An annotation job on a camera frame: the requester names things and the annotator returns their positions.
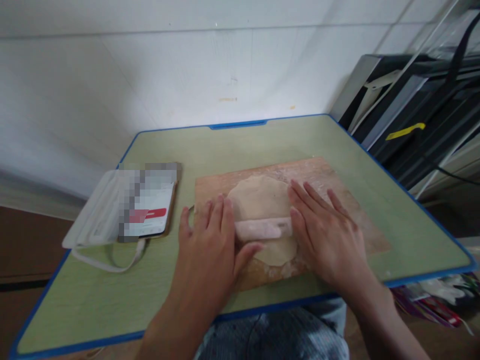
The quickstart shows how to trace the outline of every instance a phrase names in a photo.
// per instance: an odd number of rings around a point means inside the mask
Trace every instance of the person's left hand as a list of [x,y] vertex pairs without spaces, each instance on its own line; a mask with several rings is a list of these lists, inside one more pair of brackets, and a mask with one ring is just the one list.
[[221,194],[199,209],[193,229],[189,209],[183,208],[178,245],[169,297],[194,300],[212,320],[226,304],[240,271],[263,249],[261,243],[250,242],[235,254],[232,201]]
[[170,292],[150,322],[137,358],[191,359],[239,273],[263,247],[250,242],[235,253],[232,201],[223,195],[199,209],[193,228],[184,207]]

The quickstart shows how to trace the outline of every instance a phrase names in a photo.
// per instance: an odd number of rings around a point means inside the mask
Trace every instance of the black strap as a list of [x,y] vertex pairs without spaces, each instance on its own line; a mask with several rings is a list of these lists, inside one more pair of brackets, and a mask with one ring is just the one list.
[[465,57],[465,52],[467,51],[467,46],[469,44],[470,35],[472,35],[472,31],[474,30],[475,26],[480,20],[480,11],[475,16],[475,18],[471,21],[470,25],[465,30],[460,43],[458,44],[455,53],[453,54],[453,58],[451,59],[450,70],[446,75],[445,83],[450,84],[455,82],[457,76],[459,75],[460,68],[462,67],[462,61]]

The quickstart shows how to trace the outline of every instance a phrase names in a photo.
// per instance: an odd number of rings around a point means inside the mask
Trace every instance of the wall tile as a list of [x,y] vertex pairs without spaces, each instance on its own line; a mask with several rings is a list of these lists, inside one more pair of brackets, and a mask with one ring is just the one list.
[[392,24],[409,1],[6,0],[0,37]]

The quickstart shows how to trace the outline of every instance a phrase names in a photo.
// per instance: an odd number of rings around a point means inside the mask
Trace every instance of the table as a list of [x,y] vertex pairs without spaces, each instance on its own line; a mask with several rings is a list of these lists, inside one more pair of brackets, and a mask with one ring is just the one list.
[[[199,126],[137,134],[126,167],[180,162],[171,232],[152,240],[124,274],[108,273],[67,254],[25,324],[11,358],[36,359],[139,339],[168,294],[183,206],[194,203],[195,179],[310,157],[324,157],[383,231],[392,250],[368,263],[388,286],[471,271],[472,256],[330,116],[325,114]],[[125,266],[135,244],[84,250]],[[300,306],[334,296],[312,274],[235,294],[217,320]]]

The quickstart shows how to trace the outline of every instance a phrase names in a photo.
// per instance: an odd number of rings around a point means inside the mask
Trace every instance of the dough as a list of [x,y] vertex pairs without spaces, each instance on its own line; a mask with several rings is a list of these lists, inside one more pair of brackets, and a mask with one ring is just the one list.
[[[241,180],[228,197],[233,203],[235,221],[286,218],[290,216],[288,185],[269,176],[250,176]],[[264,240],[265,249],[255,258],[270,266],[282,266],[297,254],[292,237]]]

